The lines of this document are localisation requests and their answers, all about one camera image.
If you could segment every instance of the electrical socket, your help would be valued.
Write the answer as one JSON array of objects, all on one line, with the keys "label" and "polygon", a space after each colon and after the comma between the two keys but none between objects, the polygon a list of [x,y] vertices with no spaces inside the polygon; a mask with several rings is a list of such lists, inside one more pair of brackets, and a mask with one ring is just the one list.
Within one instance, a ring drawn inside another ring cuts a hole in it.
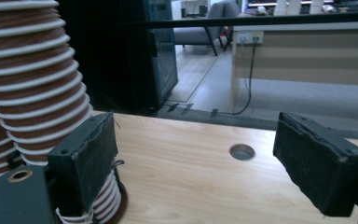
[{"label": "electrical socket", "polygon": [[262,44],[264,31],[238,31],[238,44]]}]

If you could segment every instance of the black cable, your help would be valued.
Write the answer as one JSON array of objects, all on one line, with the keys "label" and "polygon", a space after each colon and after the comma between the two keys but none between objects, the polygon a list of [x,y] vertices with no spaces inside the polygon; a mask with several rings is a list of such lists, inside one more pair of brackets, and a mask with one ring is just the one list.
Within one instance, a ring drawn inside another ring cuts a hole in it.
[{"label": "black cable", "polygon": [[249,72],[249,88],[246,85],[246,79],[245,79],[245,87],[248,90],[248,101],[246,102],[246,105],[243,107],[243,109],[237,113],[232,113],[230,115],[239,115],[241,114],[243,111],[245,111],[245,109],[248,107],[248,105],[251,103],[251,98],[252,98],[252,75],[253,75],[253,67],[254,67],[254,61],[255,61],[255,46],[256,43],[258,42],[258,37],[254,37],[254,44],[253,44],[253,50],[252,50],[252,60],[251,60],[251,67],[250,67],[250,72]]}]

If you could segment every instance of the wooden tabletop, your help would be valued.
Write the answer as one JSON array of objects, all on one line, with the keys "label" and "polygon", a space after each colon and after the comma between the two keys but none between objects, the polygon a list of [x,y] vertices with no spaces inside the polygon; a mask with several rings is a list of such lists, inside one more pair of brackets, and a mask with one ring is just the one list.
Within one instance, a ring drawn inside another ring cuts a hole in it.
[{"label": "wooden tabletop", "polygon": [[[115,114],[125,223],[357,223],[324,217],[272,155],[275,132]],[[229,154],[255,150],[249,161]]]}]

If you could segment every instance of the round cable hole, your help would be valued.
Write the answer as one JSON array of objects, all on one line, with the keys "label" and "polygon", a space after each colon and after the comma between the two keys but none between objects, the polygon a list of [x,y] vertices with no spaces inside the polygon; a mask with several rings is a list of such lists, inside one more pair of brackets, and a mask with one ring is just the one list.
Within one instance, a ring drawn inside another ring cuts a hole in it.
[{"label": "round cable hole", "polygon": [[32,175],[32,170],[21,170],[8,177],[8,182],[16,183],[20,182]]},{"label": "round cable hole", "polygon": [[255,150],[245,144],[237,144],[230,148],[229,154],[239,161],[248,161],[255,156]]}]

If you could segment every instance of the gray chair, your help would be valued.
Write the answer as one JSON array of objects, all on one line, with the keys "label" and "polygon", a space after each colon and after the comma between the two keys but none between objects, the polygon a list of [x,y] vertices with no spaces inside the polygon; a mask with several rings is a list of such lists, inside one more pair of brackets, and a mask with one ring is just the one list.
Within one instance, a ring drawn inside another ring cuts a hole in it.
[{"label": "gray chair", "polygon": [[[224,13],[223,2],[214,3],[208,10],[205,19],[222,18]],[[220,46],[223,48],[223,42],[220,35],[223,31],[222,26],[216,27],[178,27],[173,28],[175,45],[207,45],[213,48],[214,55],[217,56],[216,48],[214,47],[215,39],[219,39]]]},{"label": "gray chair", "polygon": [[[236,17],[238,17],[238,15],[241,14],[240,6],[238,6],[238,4],[237,4],[237,2],[235,0],[226,0],[226,1],[224,1],[224,5],[225,5],[225,10],[224,10],[224,13],[223,13],[224,18],[236,18]],[[226,45],[225,45],[225,48],[223,49],[223,51],[226,51],[227,46],[232,41],[233,27],[228,26],[227,32],[228,32],[228,36],[227,36],[227,33],[226,33],[227,42],[226,42]]]}]

